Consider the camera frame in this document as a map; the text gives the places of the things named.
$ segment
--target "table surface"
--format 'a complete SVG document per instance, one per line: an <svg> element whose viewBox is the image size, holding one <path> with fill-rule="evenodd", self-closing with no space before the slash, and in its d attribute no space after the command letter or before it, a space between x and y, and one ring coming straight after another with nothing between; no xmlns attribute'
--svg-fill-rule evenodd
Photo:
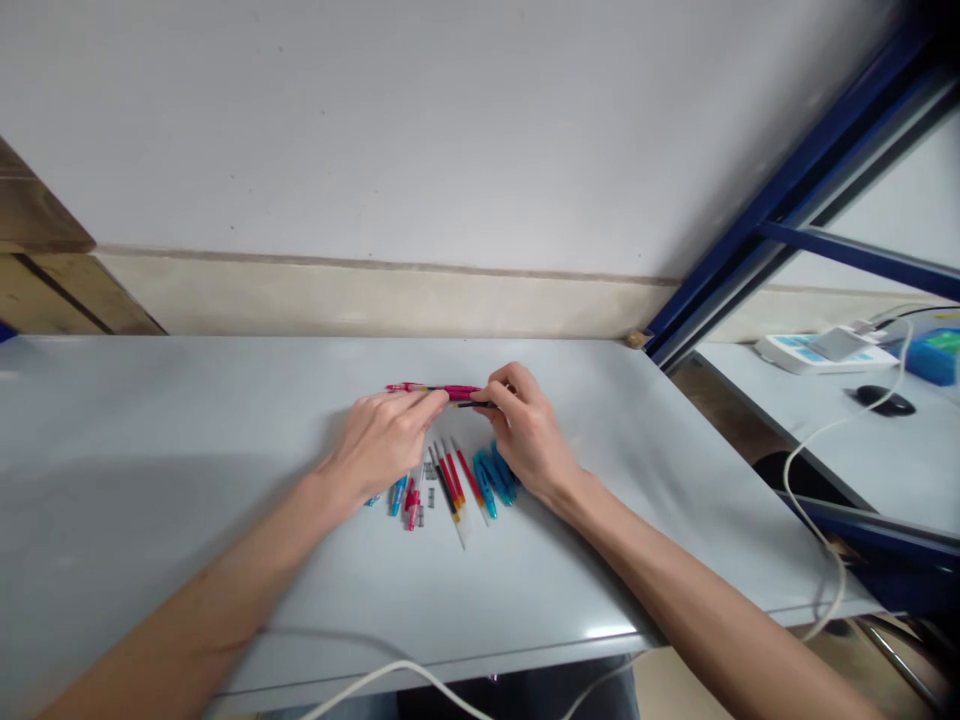
<svg viewBox="0 0 960 720"><path fill-rule="evenodd" d="M788 441L797 444L862 406L848 391L891 387L897 370L794 375L746 345L704 343L702 360ZM960 535L960 402L910 373L899 393L917 412L888 418L866 413L825 432L804 456L857 507Z"/></svg>
<svg viewBox="0 0 960 720"><path fill-rule="evenodd" d="M585 467L783 624L835 573L813 537L642 353L602 341L15 338L0 345L0 715L49 701L235 540L390 382L483 384L520 360ZM466 452L487 422L449 410ZM522 495L466 551L438 497L324 542L214 704L315 702L399 657L445 680L661 644L585 543ZM842 613L879 609L856 581ZM394 673L370 691L418 684Z"/></svg>

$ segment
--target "computer mouse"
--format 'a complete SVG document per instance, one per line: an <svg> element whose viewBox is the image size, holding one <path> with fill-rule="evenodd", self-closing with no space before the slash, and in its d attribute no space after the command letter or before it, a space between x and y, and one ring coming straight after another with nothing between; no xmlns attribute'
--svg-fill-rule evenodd
<svg viewBox="0 0 960 720"><path fill-rule="evenodd" d="M890 388L880 387L879 385L861 385L857 388L856 398L861 405L872 405L888 392L890 392ZM888 400L873 408L873 411L886 417L895 417L913 415L917 409L905 397L894 393Z"/></svg>

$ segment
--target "floor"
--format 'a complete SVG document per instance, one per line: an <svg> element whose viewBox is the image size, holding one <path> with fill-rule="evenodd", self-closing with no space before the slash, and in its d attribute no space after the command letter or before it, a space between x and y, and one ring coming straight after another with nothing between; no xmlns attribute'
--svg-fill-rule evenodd
<svg viewBox="0 0 960 720"><path fill-rule="evenodd" d="M764 455L785 449L776 433L759 420L707 369L688 363L673 378L727 441L753 463ZM872 700L888 718L913 720L935 717L894 667L852 622L844 621L843 635L821 633L811 649ZM802 635L805 628L792 632ZM896 638L885 636L939 697L948 687L944 678L923 658ZM644 655L634 668L637 703L643 720L729 720L729 715L687 669L673 648L660 648ZM244 716L232 720L255 720Z"/></svg>

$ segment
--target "pen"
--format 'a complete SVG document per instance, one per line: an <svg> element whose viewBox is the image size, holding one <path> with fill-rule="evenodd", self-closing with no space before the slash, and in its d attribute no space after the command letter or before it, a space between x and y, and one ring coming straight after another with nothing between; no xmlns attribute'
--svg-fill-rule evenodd
<svg viewBox="0 0 960 720"><path fill-rule="evenodd" d="M430 462L433 463L433 469L437 473L437 477L440 479L440 489L443 490L443 497L447 500L447 506L450 508L450 514L453 515L454 522L460 521L460 516L457 513L457 507L453 503L453 496L450 494L450 488L447 486L447 483L444 481L443 473L440 469L440 464L437 462L436 457L433 454L433 448L427 448L430 452Z"/></svg>
<svg viewBox="0 0 960 720"><path fill-rule="evenodd" d="M450 499L453 501L453 509L459 510L460 504L457 502L457 491L453 487L453 481L450 480L450 474L447 472L446 463L443 461L443 455L440 454L440 448L437 447L436 443L433 444L433 450L435 450L437 453L436 471L437 476L440 478L440 484L443 485L447 492L450 493Z"/></svg>
<svg viewBox="0 0 960 720"><path fill-rule="evenodd" d="M456 506L453 504L453 493L450 491L450 486L443 482L443 466L437 463L437 458L434 457L433 448L428 448L430 451L430 460L433 463L433 469L437 473L437 477L441 478L440 487L443 489L443 496L447 499L447 507L450 508L450 515L453 517L453 526L457 530L457 537L460 538L460 546L466 550L467 549L467 533L469 528L467 528L460 521L460 514L457 512Z"/></svg>
<svg viewBox="0 0 960 720"><path fill-rule="evenodd" d="M490 523L487 522L487 516L483 512L486 502L483 499L483 493L480 492L480 487L477 485L477 479L473 476L473 473L470 472L470 466L463 457L463 451L460 450L460 444L457 442L457 439L451 436L450 444L453 445L453 449L457 451L457 457L460 459L460 465L463 467L463 471L467 475L467 482L470 484L470 487L473 490L473 496L477 499L477 505L480 506L480 515L483 516L483 521L489 525Z"/></svg>
<svg viewBox="0 0 960 720"><path fill-rule="evenodd" d="M511 488L513 485L523 485L523 483L520 482L520 478L516 476L516 473L510 469L507 461L503 459L503 455L501 455L500 451L497 449L496 440L490 444L490 454L493 455L493 461L497 464L497 468L500 470L500 473L503 475L504 479L511 484Z"/></svg>
<svg viewBox="0 0 960 720"><path fill-rule="evenodd" d="M473 458L473 469L477 473L477 484L480 486L480 494L483 495L483 504L493 520L497 519L497 504L493 501L493 490L490 488L490 478L487 477L486 468Z"/></svg>
<svg viewBox="0 0 960 720"><path fill-rule="evenodd" d="M497 491L497 495L500 496L500 499L503 501L503 504L507 507L513 505L513 493L510 491L510 485L507 484L505 478L500 475L497 466L494 463L493 456L490 455L489 450L481 450L478 453L480 457L480 462L482 463L484 469L487 471L487 475L490 477L490 482L493 484L494 490Z"/></svg>
<svg viewBox="0 0 960 720"><path fill-rule="evenodd" d="M410 475L410 491L407 493L407 530L413 532L417 524L417 513L420 510L420 491L417 489L417 481L423 476L423 462L420 463L419 475L417 470Z"/></svg>
<svg viewBox="0 0 960 720"><path fill-rule="evenodd" d="M459 400L467 401L470 396L479 392L482 388L473 385L423 385L421 383L397 383L387 385L390 392L429 392L430 390L446 390L450 400L457 402Z"/></svg>
<svg viewBox="0 0 960 720"><path fill-rule="evenodd" d="M396 517L400 513L400 502L403 500L403 491L407 489L407 476L397 480L393 485L393 505L390 507L390 517Z"/></svg>
<svg viewBox="0 0 960 720"><path fill-rule="evenodd" d="M460 484L460 474L457 472L456 464L453 462L453 453L447 450L447 441L440 437L440 445L443 447L443 454L447 456L447 467L450 468L450 474L453 476L453 487L457 491L457 507L462 508L467 502L463 494L463 486Z"/></svg>

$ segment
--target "blue box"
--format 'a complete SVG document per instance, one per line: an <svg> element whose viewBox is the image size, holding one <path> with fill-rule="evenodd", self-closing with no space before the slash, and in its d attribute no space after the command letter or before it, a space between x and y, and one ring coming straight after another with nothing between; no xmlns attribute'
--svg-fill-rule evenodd
<svg viewBox="0 0 960 720"><path fill-rule="evenodd" d="M900 355L903 342L890 348ZM940 387L957 384L957 355L960 354L960 328L939 328L924 333L910 343L907 372Z"/></svg>

